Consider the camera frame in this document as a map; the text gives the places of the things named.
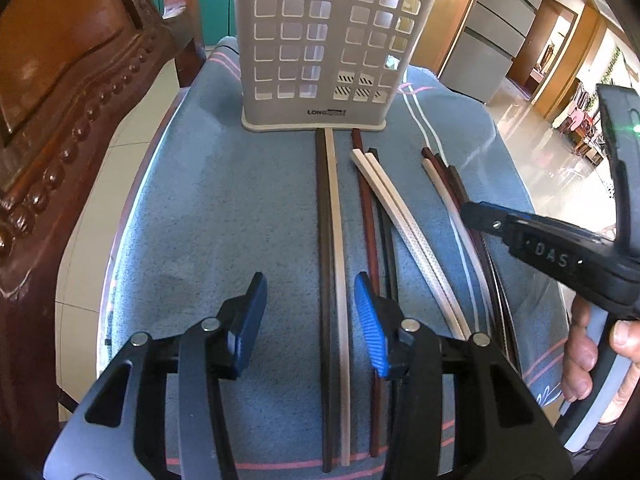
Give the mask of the person's right hand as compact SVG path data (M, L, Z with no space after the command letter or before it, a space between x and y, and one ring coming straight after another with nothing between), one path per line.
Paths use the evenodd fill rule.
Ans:
M567 402L584 400L590 395L590 372L597 364L597 344L587 335L590 304L576 296L572 303L570 332L565 344L561 388ZM629 370L616 395L604 411L600 423L612 424L623 414L639 381L639 322L618 321L610 333L610 346L620 356L631 360Z

